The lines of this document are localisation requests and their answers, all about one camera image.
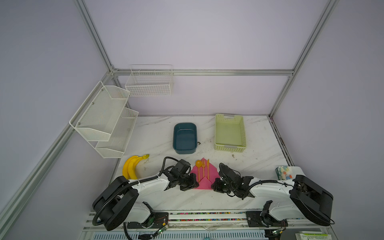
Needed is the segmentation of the pink paper napkin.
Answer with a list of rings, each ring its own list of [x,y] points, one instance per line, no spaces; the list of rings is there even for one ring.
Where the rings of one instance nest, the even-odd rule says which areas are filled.
[[[219,179],[219,171],[218,169],[210,163],[210,180],[207,179],[207,160],[205,158],[202,158],[202,160],[206,161],[206,166],[205,166],[205,178],[203,178],[203,171],[202,167],[200,168],[200,177],[201,180],[198,182],[198,173],[197,173],[197,167],[196,165],[193,166],[191,173],[196,175],[196,181],[198,182],[199,186],[197,189],[199,190],[212,190],[212,185],[215,183],[216,179]]]

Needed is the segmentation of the orange plastic fork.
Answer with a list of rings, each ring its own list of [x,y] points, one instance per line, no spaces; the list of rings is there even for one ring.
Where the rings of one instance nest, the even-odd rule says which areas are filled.
[[[205,178],[205,166],[206,166],[206,161],[205,161],[205,160],[202,160],[203,178]]]

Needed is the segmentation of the orange plastic knife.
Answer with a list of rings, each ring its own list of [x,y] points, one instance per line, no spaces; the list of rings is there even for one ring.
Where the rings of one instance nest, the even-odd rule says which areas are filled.
[[[207,179],[210,180],[210,160],[207,160]]]

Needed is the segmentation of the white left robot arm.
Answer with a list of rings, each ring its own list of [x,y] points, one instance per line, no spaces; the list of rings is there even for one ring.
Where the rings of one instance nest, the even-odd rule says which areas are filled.
[[[92,225],[103,225],[108,231],[114,230],[133,209],[137,212],[134,214],[135,221],[144,223],[154,210],[147,202],[140,203],[139,198],[176,186],[185,192],[196,189],[199,183],[196,174],[192,173],[191,164],[173,157],[165,157],[160,171],[153,176],[138,180],[117,177],[92,203],[95,211]]]

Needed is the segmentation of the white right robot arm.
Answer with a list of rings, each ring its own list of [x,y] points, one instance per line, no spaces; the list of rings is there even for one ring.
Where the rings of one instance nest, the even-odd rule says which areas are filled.
[[[262,180],[241,176],[221,163],[219,177],[211,188],[241,200],[265,198],[262,210],[248,211],[247,218],[266,228],[277,224],[286,226],[289,219],[302,218],[319,226],[332,223],[333,195],[303,174],[288,180]]]

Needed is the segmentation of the dark teal plastic bin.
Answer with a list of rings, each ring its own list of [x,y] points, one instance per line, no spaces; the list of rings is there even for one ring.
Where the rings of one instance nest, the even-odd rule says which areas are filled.
[[[194,123],[178,123],[174,126],[173,149],[177,154],[193,154],[197,146],[197,126]]]

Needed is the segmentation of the light green perforated basket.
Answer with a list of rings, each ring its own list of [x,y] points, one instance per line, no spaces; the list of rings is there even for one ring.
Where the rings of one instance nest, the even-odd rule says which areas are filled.
[[[215,150],[242,153],[247,147],[244,117],[216,114]]]

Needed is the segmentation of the yellow banana bunch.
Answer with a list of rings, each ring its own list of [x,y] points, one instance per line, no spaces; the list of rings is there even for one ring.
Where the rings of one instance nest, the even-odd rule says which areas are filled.
[[[137,180],[136,166],[142,160],[149,158],[149,154],[143,156],[132,156],[124,164],[122,174],[127,180]]]

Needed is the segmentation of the colourful tissue pack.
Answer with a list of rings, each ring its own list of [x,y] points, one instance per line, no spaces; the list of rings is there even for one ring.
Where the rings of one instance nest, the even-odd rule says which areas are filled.
[[[279,181],[293,180],[298,175],[305,175],[303,170],[296,166],[278,166],[275,171]]]

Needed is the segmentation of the white mesh lower shelf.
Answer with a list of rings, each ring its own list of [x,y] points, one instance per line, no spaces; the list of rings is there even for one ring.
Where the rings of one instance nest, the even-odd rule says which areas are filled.
[[[96,151],[104,159],[121,158],[129,144],[139,112],[123,108],[108,142],[98,142]]]

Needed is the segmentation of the white mesh shelf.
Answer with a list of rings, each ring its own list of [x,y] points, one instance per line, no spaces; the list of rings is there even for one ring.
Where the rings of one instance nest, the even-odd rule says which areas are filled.
[[[130,92],[98,82],[69,124],[88,142],[107,142],[126,106]]]
[[[129,144],[139,112],[123,108],[108,142],[98,142],[96,151],[104,159],[121,158]]]

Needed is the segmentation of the white mesh upper shelf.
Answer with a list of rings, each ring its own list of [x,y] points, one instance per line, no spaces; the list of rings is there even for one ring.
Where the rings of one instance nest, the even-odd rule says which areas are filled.
[[[98,82],[69,124],[88,142],[107,142],[126,106],[130,92]]]

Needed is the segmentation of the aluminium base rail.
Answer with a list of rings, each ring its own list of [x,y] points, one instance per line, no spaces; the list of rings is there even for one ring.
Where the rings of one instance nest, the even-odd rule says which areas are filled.
[[[284,229],[280,239],[296,238],[298,232],[320,232],[337,236],[332,227],[323,227],[313,224],[306,219],[288,219],[285,223],[278,223],[275,227],[253,227],[252,219],[245,210],[197,210],[197,211],[168,211],[168,216],[156,217],[153,227],[141,229],[139,226],[118,226],[107,231],[104,226],[93,226],[90,213],[83,227],[81,240],[124,240],[126,234],[136,240],[142,234],[149,234],[158,230],[164,223],[168,228],[159,236],[158,240],[271,240],[272,232]]]

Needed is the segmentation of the aluminium frame post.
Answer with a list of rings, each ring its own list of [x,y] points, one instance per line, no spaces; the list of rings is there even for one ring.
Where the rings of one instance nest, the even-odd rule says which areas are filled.
[[[326,5],[324,9],[322,10],[322,13],[320,14],[319,19],[317,20],[307,42],[305,43],[305,46],[303,50],[301,51],[295,65],[293,68],[293,73],[288,76],[286,83],[284,84],[282,91],[280,92],[276,102],[274,103],[270,113],[269,118],[274,118],[276,115],[279,107],[281,106],[284,98],[288,94],[289,89],[293,85],[295,79],[297,78],[301,68],[303,67],[306,59],[308,58],[311,50],[313,49],[314,45],[316,44],[322,30],[325,28],[325,25],[329,18],[331,17],[334,9],[336,8],[339,1],[337,0],[329,0],[326,2]]]

